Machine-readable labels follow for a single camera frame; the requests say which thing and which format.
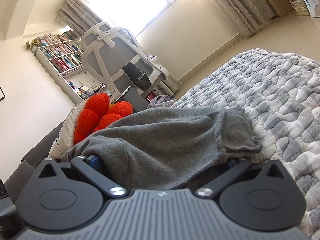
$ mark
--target star-patterned curtain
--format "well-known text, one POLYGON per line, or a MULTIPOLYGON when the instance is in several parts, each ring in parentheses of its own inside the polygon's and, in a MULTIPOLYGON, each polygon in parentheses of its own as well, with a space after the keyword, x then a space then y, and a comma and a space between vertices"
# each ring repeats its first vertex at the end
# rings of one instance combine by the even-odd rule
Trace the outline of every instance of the star-patterned curtain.
POLYGON ((217 0, 242 35, 250 35, 275 16, 266 0, 217 0))

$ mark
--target quilted bedspread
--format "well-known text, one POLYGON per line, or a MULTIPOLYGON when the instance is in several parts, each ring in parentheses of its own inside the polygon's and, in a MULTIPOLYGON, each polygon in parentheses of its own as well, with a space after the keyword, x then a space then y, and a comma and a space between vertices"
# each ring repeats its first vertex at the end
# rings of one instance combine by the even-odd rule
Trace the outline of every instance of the quilted bedspread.
POLYGON ((307 202, 300 229, 320 239, 320 63, 292 53, 240 53, 172 107, 243 107, 263 150, 280 159, 307 202))

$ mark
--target picture frame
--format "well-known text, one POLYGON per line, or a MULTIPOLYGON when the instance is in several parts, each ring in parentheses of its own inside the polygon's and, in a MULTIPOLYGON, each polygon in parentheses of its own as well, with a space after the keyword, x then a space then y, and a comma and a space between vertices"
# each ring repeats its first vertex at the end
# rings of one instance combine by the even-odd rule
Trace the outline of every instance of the picture frame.
POLYGON ((4 95, 4 93, 3 93, 3 91, 2 91, 2 89, 1 89, 1 87, 0 87, 0 101, 1 101, 2 99, 5 99, 5 95, 4 95))

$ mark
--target floor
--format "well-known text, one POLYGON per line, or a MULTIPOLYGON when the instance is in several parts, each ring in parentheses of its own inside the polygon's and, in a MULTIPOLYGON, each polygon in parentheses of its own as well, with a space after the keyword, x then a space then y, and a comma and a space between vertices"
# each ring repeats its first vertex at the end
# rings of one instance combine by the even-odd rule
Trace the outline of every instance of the floor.
POLYGON ((242 39, 200 70, 179 88, 175 98, 183 96, 233 56, 255 48, 274 52, 297 53, 320 62, 320 18, 297 16, 294 11, 284 17, 278 17, 270 25, 242 39))

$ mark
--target curtain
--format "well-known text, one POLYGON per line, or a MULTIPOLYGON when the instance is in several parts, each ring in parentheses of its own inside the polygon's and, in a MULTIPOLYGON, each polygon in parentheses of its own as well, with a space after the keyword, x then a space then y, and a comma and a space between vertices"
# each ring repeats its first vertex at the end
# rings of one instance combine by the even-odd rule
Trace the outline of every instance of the curtain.
MULTIPOLYGON (((97 23, 102 21, 107 22, 90 9, 90 5, 86 0, 66 0, 65 5, 58 12, 57 19, 72 28, 72 31, 79 37, 82 37, 87 30, 97 23)), ((110 29, 114 27, 111 22, 107 22, 107 24, 110 29)), ((155 91, 155 94, 173 95, 180 86, 181 82, 170 73, 168 79, 162 81, 156 87, 157 91, 155 91)))
POLYGON ((266 0, 216 0, 241 35, 247 36, 275 16, 266 0))

